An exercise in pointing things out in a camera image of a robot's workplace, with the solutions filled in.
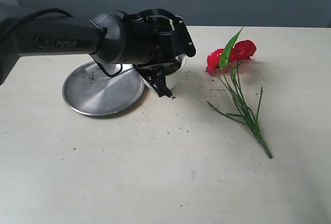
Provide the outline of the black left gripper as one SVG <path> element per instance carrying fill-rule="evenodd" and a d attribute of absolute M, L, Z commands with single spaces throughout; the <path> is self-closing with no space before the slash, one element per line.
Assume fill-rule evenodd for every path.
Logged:
<path fill-rule="evenodd" d="M 150 62 L 135 65 L 134 68 L 147 81 L 159 97 L 172 96 L 166 84 L 164 68 L 175 62 L 176 55 L 188 57 L 196 55 L 196 49 L 184 20 L 164 9 L 143 10 L 130 14 L 129 19 L 148 24 L 156 42 L 155 52 Z"/>

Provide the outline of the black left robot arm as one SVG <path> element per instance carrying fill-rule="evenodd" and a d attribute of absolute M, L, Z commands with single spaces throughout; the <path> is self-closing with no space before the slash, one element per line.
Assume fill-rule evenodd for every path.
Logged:
<path fill-rule="evenodd" d="M 1 81 L 23 56 L 88 54 L 100 68 L 131 64 L 159 96 L 172 96 L 164 69 L 196 54 L 185 22 L 164 9 L 117 11 L 86 21 L 58 8 L 1 4 Z"/>

